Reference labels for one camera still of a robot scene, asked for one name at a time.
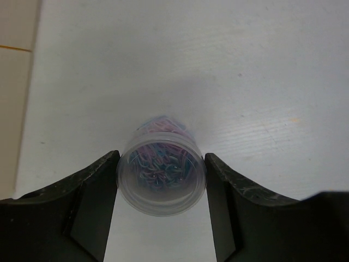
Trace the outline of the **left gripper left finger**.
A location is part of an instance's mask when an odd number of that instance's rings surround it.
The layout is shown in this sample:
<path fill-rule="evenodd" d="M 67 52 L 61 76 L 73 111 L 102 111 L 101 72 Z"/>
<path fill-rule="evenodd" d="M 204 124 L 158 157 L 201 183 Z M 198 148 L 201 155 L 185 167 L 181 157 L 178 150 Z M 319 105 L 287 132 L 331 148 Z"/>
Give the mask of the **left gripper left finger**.
<path fill-rule="evenodd" d="M 1 201 L 1 261 L 103 261 L 120 155 L 19 199 Z"/>

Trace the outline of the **paperclip jar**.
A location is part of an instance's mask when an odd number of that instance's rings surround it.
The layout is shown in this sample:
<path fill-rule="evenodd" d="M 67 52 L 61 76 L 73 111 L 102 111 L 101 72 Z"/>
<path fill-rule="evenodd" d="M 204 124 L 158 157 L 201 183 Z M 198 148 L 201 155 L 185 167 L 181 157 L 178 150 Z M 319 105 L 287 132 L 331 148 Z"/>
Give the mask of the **paperclip jar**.
<path fill-rule="evenodd" d="M 207 169 L 187 127 L 159 116 L 135 130 L 118 162 L 116 182 L 134 209 L 168 217 L 191 209 L 202 198 Z"/>

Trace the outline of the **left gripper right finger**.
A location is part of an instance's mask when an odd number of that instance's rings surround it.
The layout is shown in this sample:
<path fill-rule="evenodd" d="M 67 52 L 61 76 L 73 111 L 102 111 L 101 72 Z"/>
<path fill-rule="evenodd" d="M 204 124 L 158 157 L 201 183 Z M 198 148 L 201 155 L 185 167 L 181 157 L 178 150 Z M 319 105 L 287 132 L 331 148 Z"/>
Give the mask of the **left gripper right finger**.
<path fill-rule="evenodd" d="M 348 261 L 348 193 L 295 200 L 205 156 L 217 261 Z"/>

